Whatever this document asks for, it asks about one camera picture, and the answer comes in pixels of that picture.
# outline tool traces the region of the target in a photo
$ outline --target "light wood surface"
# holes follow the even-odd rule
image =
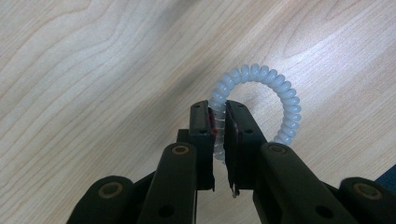
[[[396,162],[396,2],[0,1],[0,223],[65,223],[96,180],[156,169],[191,104],[244,63],[284,74],[301,98],[291,147],[323,181],[376,179]],[[281,104],[246,104],[268,138]],[[197,223],[259,223],[225,166]]]

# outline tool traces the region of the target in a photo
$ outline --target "screw hole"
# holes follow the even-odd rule
[[[189,151],[190,151],[190,149],[185,146],[176,146],[176,147],[172,148],[172,152],[176,155],[184,155],[184,154],[188,153]]]
[[[317,213],[324,218],[332,218],[334,217],[334,214],[332,213],[332,210],[326,206],[323,205],[318,205],[315,210]]]
[[[382,193],[375,187],[365,184],[365,183],[356,183],[353,185],[353,189],[359,193],[360,196],[363,196],[367,199],[371,200],[380,200],[382,199]]]
[[[110,182],[99,188],[98,194],[101,198],[110,199],[122,193],[122,184],[119,182]]]
[[[175,213],[175,208],[172,205],[164,205],[158,209],[158,215],[160,217],[171,217]]]
[[[270,151],[275,152],[280,155],[286,153],[286,149],[283,147],[279,147],[279,146],[269,146],[268,149],[270,149]]]

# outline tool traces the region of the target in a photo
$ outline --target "spiral hair tie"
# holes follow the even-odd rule
[[[280,129],[272,142],[289,145],[293,137],[296,136],[296,130],[299,128],[301,116],[300,98],[296,96],[297,91],[291,88],[291,83],[285,81],[285,76],[278,75],[275,69],[269,70],[268,66],[259,67],[254,63],[249,67],[244,64],[241,69],[234,68],[231,73],[224,73],[222,78],[216,83],[209,99],[209,106],[212,108],[215,116],[215,125],[218,130],[216,137],[214,157],[220,161],[225,160],[224,154],[224,120],[225,120],[225,103],[233,88],[238,84],[247,82],[260,82],[271,88],[280,98],[283,105],[283,121]]]

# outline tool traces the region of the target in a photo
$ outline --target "translucent coil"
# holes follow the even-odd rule
[[[215,125],[218,130],[216,137],[214,157],[220,161],[225,160],[223,148],[225,103],[233,88],[238,84],[247,82],[260,82],[271,88],[280,98],[283,105],[283,120],[273,142],[289,145],[296,130],[299,128],[301,116],[300,99],[296,96],[297,91],[291,88],[291,83],[285,80],[285,76],[279,75],[275,69],[269,70],[268,66],[259,67],[254,63],[250,67],[244,64],[241,69],[234,68],[231,73],[224,73],[211,92],[209,106],[215,115]]]

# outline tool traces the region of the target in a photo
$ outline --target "black mechanical part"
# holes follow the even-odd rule
[[[163,151],[137,223],[195,223],[196,157],[187,143]]]
[[[215,189],[213,149],[215,144],[214,117],[207,101],[191,106],[189,143],[197,149],[197,189]]]
[[[133,183],[125,177],[100,179],[81,198],[67,223],[118,223],[132,193]]]
[[[256,156],[267,140],[245,105],[227,101],[226,106],[225,163],[230,188],[235,196],[240,189],[254,189]]]
[[[396,196],[374,181],[360,177],[344,179],[338,198],[359,223],[396,223]]]
[[[253,189],[263,223],[396,223],[396,196],[353,177],[340,189],[320,182],[281,144],[267,143],[246,107],[227,102],[224,147],[230,186]],[[215,129],[207,102],[191,107],[155,173],[132,183],[121,176],[95,182],[67,223],[195,223],[196,190],[213,189]]]
[[[291,148],[264,144],[256,164],[253,202],[263,223],[358,223]]]

